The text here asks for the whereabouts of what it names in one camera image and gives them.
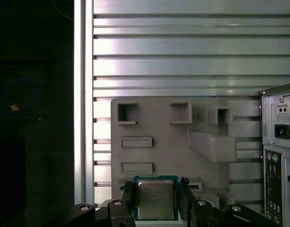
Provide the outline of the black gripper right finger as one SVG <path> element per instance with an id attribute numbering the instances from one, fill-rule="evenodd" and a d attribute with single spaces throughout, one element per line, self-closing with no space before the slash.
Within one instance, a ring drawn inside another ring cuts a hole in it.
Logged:
<path id="1" fill-rule="evenodd" d="M 209 201 L 196 199 L 189 187 L 188 178 L 179 183 L 179 213 L 188 227 L 278 227 L 279 224 L 251 210 L 232 204 L 224 211 Z"/>

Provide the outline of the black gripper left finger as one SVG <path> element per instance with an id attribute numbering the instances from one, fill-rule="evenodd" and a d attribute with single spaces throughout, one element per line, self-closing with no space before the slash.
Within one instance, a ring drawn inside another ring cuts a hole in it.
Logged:
<path id="1" fill-rule="evenodd" d="M 105 201 L 98 210 L 81 203 L 73 207 L 74 227 L 134 227 L 133 208 L 136 191 L 132 182 L 125 182 L 117 199 Z"/>

